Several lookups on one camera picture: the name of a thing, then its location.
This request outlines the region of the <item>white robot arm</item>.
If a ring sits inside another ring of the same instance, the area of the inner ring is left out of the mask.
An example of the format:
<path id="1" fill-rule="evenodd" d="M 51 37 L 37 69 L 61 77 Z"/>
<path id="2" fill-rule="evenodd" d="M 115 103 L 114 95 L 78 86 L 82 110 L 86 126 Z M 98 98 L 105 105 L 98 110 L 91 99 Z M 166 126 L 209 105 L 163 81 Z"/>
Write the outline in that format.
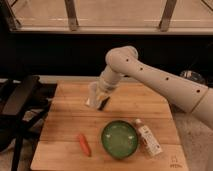
<path id="1" fill-rule="evenodd" d="M 123 75 L 130 76 L 213 130 L 213 88 L 140 62 L 133 46 L 113 48 L 105 60 L 98 82 L 101 91 L 112 92 Z"/>

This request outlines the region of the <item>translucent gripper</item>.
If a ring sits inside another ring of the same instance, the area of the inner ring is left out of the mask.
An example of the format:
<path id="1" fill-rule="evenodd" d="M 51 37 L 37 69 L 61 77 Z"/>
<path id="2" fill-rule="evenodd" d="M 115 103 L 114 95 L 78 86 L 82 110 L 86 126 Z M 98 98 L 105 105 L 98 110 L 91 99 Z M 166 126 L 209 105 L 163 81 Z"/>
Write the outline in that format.
<path id="1" fill-rule="evenodd" d="M 115 90 L 115 87 L 103 82 L 98 81 L 97 82 L 97 89 L 96 89 L 96 99 L 97 100 L 105 100 L 107 99 L 110 94 Z"/>

